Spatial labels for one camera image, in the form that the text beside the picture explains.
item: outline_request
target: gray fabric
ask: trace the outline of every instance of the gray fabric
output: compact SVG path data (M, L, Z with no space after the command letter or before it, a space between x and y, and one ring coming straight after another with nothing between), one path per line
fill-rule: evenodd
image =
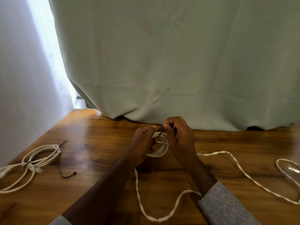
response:
M55 220L53 220L50 225L72 225L72 223L70 223L65 217L60 215Z
M220 182L198 203L213 225L260 224Z
M66 73L105 116L193 129L300 120L300 0L49 0Z

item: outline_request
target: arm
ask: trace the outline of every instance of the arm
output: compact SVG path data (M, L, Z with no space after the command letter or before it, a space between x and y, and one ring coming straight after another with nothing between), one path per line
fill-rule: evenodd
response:
M133 169L144 160L153 144L155 126L136 130L132 146L122 158L51 224L104 224Z
M177 134L170 125L177 128ZM259 224L198 158L193 131L182 117L168 118L163 127L174 157L190 174L203 197L198 203L210 222L213 225Z

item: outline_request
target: white wall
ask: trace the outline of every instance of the white wall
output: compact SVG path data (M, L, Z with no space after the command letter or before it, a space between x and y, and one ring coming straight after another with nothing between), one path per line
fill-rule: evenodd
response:
M26 0L0 0L0 166L73 110L34 17Z

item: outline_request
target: white cable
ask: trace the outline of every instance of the white cable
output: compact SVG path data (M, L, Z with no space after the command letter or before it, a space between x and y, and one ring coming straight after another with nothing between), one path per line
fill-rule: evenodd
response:
M35 155L39 154L41 151L44 151L44 150L53 151L53 152L50 155L48 155L47 157L31 161ZM18 166L22 167L27 164L25 167L24 174L11 186L9 186L5 189L1 189L0 193L11 193L11 192L17 191L19 189L22 189L23 187L28 185L29 182L31 182L35 173L41 173L43 171L42 167L47 165L48 163L50 163L52 160L54 160L59 154L60 154L60 149L59 149L58 145L43 145L43 146L40 146L40 147L32 150L27 155L25 155L24 158L22 159L21 163L1 167L0 168L0 178L2 178L4 175L6 175L8 172L10 172L11 169L18 167ZM29 155L31 155L30 158L25 162L26 157L28 157ZM25 175L28 173L28 170L32 171L32 174L31 174L31 177L29 178L29 180L25 184L23 184L17 188L11 189L25 177Z
M156 137L156 136L158 136L159 134L160 134L159 132L156 132L156 133L153 135L153 138ZM156 143L163 144L163 145L161 146L161 148L160 148L157 152L153 152L153 153L151 153L151 154L146 154L147 156L150 156L150 157L160 157L160 156L163 156L163 155L166 153L166 151L168 150L168 147L169 147L169 143L168 143L168 140L167 140L167 138L166 138L166 137L167 137L167 134L163 132L163 133L161 134L160 137L162 138L162 142L156 141ZM251 178L248 174L246 174L246 173L244 172L244 170L243 170L242 167L239 165L239 163L238 163L238 161L236 160L236 158L235 158L230 152L227 152L227 151L216 151L216 152L210 153L210 154L201 154L201 153L197 153L197 155L198 155L198 156L209 156L209 155L217 155L217 154L219 154L219 153L227 153L227 154L229 154L229 155L233 158L233 160L236 162L236 164L238 165L238 168L240 169L240 171L242 171L242 173L243 173L247 178L249 178L251 181L253 181L253 182L254 182L256 185L258 185L259 187L263 188L264 190L266 190L266 191L269 192L269 193L274 194L274 195L277 196L277 197L281 197L281 198L285 199L285 200L288 201L288 202L291 202L291 203L296 204L296 205L300 204L300 200L299 200L298 202L292 201L292 200L290 200L290 199L288 199L288 198L286 198L286 197L283 197L283 196L279 195L278 193L272 192L271 190L269 190L269 189L263 187L263 186L262 186L261 184L259 184L257 181L253 180L253 178ZM294 164L295 166L297 166L297 167L299 167L299 168L300 168L300 164L295 163L295 162L293 162L293 161L291 161L291 160L287 160L287 159L277 159L276 162L275 162L276 167L281 171L281 173L284 174L284 175L285 175L287 178L289 178L290 180L292 180L292 181L294 182L294 184L300 188L300 184L299 184L297 181L295 181L291 176L289 176L287 173L285 173L285 172L279 167L278 162L279 162L280 160L290 162L290 163ZM150 221L154 221L154 222L162 222L162 221L166 221L167 219L169 219L172 215L174 215L175 210L176 210L176 208L178 207L180 198L181 198L181 196L182 196L183 194L185 194L185 193L191 193L191 192L193 192L193 193L198 194L199 196L201 196L201 193L199 193L199 192L197 192L197 191L193 191L193 190L184 190L184 191L179 195L179 197L177 198L176 203L175 203L175 206L174 206L174 209L170 212L170 214L167 215L167 216L165 216L165 217L162 217L162 218L159 218L159 219L155 219L155 218L153 218L152 216L148 216L148 215L145 213L145 211L144 211L144 207L143 207L143 205L142 205L142 203L141 203L141 198L140 198L140 194L139 194L139 188L138 188L138 182L139 182L139 181L138 181L138 178L137 178L137 170L136 170L136 169L134 169L134 173L135 173L135 177L136 177L136 179L135 179L135 189L136 189L136 191L137 191L137 199L138 199L139 204L140 204L140 209L141 209L142 213L145 215L145 217L146 217L148 220L150 220Z

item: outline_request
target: wooden table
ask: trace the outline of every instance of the wooden table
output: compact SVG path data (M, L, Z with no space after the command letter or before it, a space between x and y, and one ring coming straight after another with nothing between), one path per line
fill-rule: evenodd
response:
M49 224L85 193L130 146L134 131L144 124L125 119L111 120L96 110L79 110L63 118L34 142L12 163L18 163L32 149L45 144L61 144L59 167L68 176L61 178L58 166L47 165L25 188L0 194L0 224ZM297 188L283 178L274 165L277 158L300 162L300 126L269 131L195 131L199 153L229 151L246 173L263 186L291 199L298 199ZM246 178L230 157L201 157L221 181L261 224L300 224L300 205L267 193ZM17 171L0 181L0 189L13 183ZM148 215L160 218L174 208L178 195L195 189L189 175L168 151L160 158L146 158L138 169L141 201ZM293 174L300 181L300 175ZM174 214L160 224L206 224L195 204L195 194L184 195ZM157 224L141 213L135 191L135 176L125 185L108 224Z

